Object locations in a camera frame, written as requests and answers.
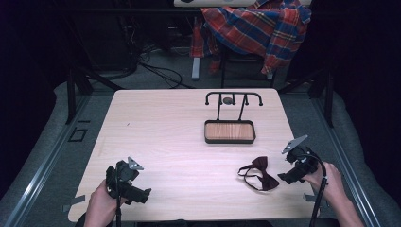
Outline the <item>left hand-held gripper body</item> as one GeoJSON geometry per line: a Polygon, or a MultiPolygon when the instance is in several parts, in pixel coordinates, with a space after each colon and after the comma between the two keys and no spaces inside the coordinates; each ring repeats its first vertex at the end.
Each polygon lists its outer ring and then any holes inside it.
{"type": "Polygon", "coordinates": [[[143,169],[131,157],[128,157],[127,162],[121,160],[115,166],[109,166],[106,170],[106,187],[109,195],[114,199],[125,198],[126,192],[135,187],[132,185],[132,181],[143,169]]]}

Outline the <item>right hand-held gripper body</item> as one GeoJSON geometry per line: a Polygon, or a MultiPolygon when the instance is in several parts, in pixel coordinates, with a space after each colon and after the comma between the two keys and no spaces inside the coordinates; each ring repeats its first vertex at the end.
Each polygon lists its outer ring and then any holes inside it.
{"type": "Polygon", "coordinates": [[[302,146],[307,135],[300,136],[288,142],[282,153],[286,160],[294,164],[291,170],[298,170],[305,175],[314,173],[318,169],[318,157],[308,147],[302,146]]]}

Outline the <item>dark red bow tie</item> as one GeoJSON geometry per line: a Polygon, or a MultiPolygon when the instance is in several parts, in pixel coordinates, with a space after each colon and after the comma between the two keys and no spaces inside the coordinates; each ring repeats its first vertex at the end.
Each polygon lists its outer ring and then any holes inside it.
{"type": "Polygon", "coordinates": [[[255,158],[249,165],[241,167],[238,170],[237,175],[243,179],[247,186],[256,191],[270,191],[276,188],[279,185],[279,182],[267,172],[267,167],[268,157],[259,156],[255,158]],[[251,174],[251,170],[258,170],[260,172],[260,175],[251,174]],[[256,178],[261,183],[261,187],[258,188],[251,184],[248,181],[249,178],[256,178]]]}

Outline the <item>black rack with wooden tray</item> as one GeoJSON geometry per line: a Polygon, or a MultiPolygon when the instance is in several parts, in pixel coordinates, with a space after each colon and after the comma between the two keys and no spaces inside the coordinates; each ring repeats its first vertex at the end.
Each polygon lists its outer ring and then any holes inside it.
{"type": "Polygon", "coordinates": [[[256,132],[252,120],[242,118],[246,106],[250,105],[249,96],[256,96],[258,105],[263,106],[262,96],[255,92],[209,92],[205,96],[205,104],[209,105],[209,97],[218,96],[217,117],[204,122],[204,140],[207,144],[252,144],[256,139],[256,132]],[[238,118],[221,119],[221,107],[226,105],[223,98],[229,97],[233,100],[232,106],[237,104],[236,97],[242,96],[238,118]]]}

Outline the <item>person's right hand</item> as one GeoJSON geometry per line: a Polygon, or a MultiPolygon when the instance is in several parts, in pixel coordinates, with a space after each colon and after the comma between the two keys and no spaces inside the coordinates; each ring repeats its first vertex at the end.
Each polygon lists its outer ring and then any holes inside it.
{"type": "Polygon", "coordinates": [[[347,201],[348,198],[343,188],[341,174],[333,164],[324,162],[323,165],[318,165],[318,170],[314,173],[305,175],[304,180],[309,182],[314,189],[319,189],[322,180],[324,179],[323,168],[326,170],[326,186],[323,192],[323,197],[331,206],[347,201]]]}

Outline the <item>person's left hand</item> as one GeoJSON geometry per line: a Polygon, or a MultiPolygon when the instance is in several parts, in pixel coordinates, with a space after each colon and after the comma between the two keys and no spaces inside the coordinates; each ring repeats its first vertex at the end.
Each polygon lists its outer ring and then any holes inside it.
{"type": "Polygon", "coordinates": [[[103,180],[91,194],[86,210],[86,219],[113,220],[117,209],[117,200],[113,199],[107,191],[106,181],[103,180]]]}

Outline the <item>grey tape strip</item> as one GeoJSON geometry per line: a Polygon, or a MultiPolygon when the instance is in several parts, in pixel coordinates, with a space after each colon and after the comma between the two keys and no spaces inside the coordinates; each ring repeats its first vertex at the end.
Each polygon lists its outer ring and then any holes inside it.
{"type": "Polygon", "coordinates": [[[329,207],[328,201],[324,198],[323,195],[320,194],[303,194],[303,199],[307,202],[317,202],[319,196],[321,197],[319,205],[329,207]]]}
{"type": "Polygon", "coordinates": [[[75,204],[77,204],[77,203],[84,202],[84,201],[85,201],[85,196],[84,196],[84,195],[75,197],[75,198],[73,198],[72,200],[70,200],[67,204],[64,204],[64,205],[61,207],[61,212],[62,212],[62,213],[66,213],[66,212],[68,212],[68,211],[71,209],[71,207],[72,207],[73,205],[75,205],[75,204]]]}

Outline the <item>black tape square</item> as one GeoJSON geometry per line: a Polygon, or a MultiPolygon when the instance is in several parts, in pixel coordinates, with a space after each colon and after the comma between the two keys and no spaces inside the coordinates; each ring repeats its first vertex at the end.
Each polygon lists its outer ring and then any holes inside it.
{"type": "Polygon", "coordinates": [[[82,142],[87,134],[87,129],[79,129],[74,128],[71,134],[69,135],[69,142],[82,142]]]}

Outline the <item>black metal stand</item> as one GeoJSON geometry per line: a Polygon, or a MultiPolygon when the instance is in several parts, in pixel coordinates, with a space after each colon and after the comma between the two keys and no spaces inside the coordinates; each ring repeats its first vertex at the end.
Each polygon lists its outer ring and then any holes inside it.
{"type": "Polygon", "coordinates": [[[76,88],[78,88],[84,96],[89,96],[94,91],[89,79],[94,79],[114,91],[122,90],[121,86],[109,81],[93,70],[89,70],[85,67],[73,67],[70,70],[66,81],[68,104],[66,124],[70,124],[77,113],[76,88]]]}
{"type": "Polygon", "coordinates": [[[332,121],[332,110],[333,110],[333,98],[334,98],[334,77],[328,69],[318,69],[313,73],[304,76],[300,79],[296,79],[290,85],[278,90],[279,94],[286,94],[295,88],[301,86],[307,81],[312,80],[312,85],[308,91],[308,95],[311,98],[318,98],[322,92],[324,95],[324,105],[323,105],[323,118],[330,128],[333,128],[332,121]]]}

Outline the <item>black metal chair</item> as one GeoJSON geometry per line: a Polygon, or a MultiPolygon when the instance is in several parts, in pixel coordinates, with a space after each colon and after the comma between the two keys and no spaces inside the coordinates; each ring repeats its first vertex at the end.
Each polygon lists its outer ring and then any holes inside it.
{"type": "Polygon", "coordinates": [[[268,87],[273,88],[277,71],[262,74],[258,68],[264,59],[255,54],[241,55],[224,47],[221,56],[221,88],[268,87]]]}

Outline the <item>dark equipment rack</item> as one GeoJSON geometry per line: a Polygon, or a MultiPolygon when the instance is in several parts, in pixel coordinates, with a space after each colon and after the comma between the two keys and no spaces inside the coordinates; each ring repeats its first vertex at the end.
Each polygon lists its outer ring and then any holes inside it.
{"type": "Polygon", "coordinates": [[[144,15],[86,13],[73,17],[78,36],[96,70],[131,70],[149,42],[168,51],[173,35],[192,33],[191,17],[163,15],[174,0],[69,0],[72,8],[86,10],[150,9],[144,15]]]}

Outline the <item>red blue plaid shirt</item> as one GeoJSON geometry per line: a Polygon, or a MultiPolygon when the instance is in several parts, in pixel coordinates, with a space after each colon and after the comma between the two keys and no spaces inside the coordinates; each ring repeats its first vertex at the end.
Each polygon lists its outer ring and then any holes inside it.
{"type": "Polygon", "coordinates": [[[300,0],[256,0],[246,8],[202,8],[195,20],[190,56],[212,56],[215,72],[222,62],[220,44],[241,55],[264,59],[261,73],[286,66],[305,40],[312,12],[300,0]]]}

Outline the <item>aluminium floor rail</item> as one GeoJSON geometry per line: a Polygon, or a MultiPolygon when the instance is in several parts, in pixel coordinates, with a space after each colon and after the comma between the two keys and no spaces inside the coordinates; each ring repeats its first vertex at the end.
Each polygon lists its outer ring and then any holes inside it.
{"type": "Polygon", "coordinates": [[[318,99],[312,99],[311,102],[315,111],[317,112],[318,117],[323,122],[324,130],[328,134],[328,137],[330,138],[330,141],[334,147],[334,156],[336,157],[337,164],[341,170],[341,173],[343,174],[362,219],[367,227],[382,227],[373,209],[373,206],[371,205],[365,190],[362,188],[356,172],[354,171],[351,162],[345,153],[345,149],[337,135],[336,130],[331,128],[325,119],[323,113],[323,104],[318,99]]]}
{"type": "Polygon", "coordinates": [[[64,123],[57,103],[37,144],[11,189],[0,200],[0,227],[74,227],[61,207],[77,197],[108,100],[83,96],[73,121],[64,123]],[[79,123],[91,120],[91,123],[79,123]],[[82,142],[69,142],[74,128],[87,129],[82,142]]]}

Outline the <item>grey metal post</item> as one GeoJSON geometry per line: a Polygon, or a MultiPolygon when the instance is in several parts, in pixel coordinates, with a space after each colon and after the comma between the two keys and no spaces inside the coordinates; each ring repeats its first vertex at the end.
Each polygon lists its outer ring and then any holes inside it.
{"type": "Polygon", "coordinates": [[[194,58],[192,65],[192,75],[191,75],[193,80],[198,80],[200,78],[200,66],[201,66],[201,59],[194,58]]]}

